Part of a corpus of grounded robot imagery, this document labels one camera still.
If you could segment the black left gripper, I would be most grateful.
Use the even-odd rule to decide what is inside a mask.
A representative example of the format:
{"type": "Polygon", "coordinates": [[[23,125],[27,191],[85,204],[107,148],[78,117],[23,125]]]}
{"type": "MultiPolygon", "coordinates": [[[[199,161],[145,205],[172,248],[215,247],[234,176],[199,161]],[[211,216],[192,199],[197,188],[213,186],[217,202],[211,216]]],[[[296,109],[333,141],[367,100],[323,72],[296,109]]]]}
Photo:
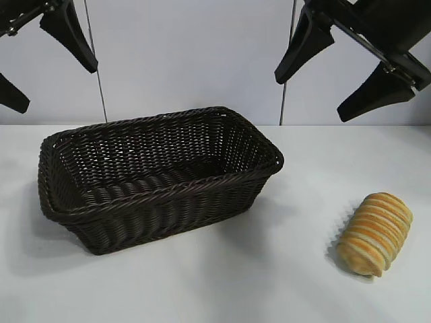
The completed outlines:
{"type": "MultiPolygon", "coordinates": [[[[1,36],[15,36],[38,16],[40,28],[62,44],[89,72],[98,70],[98,61],[87,43],[75,10],[67,1],[1,1],[1,36]]],[[[0,73],[0,101],[24,114],[30,105],[28,97],[0,73]]]]}

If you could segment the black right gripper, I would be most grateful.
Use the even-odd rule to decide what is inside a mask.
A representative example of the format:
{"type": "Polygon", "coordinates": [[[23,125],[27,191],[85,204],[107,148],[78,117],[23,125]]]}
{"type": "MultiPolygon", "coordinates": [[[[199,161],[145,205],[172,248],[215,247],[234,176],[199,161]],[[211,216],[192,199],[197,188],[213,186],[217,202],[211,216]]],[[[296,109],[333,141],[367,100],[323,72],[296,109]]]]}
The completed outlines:
{"type": "Polygon", "coordinates": [[[330,32],[333,25],[381,61],[337,108],[342,122],[408,102],[415,96],[411,87],[421,91],[430,85],[430,71],[409,52],[430,33],[429,1],[305,1],[288,49],[274,72],[278,84],[287,82],[335,42],[330,32]]]}

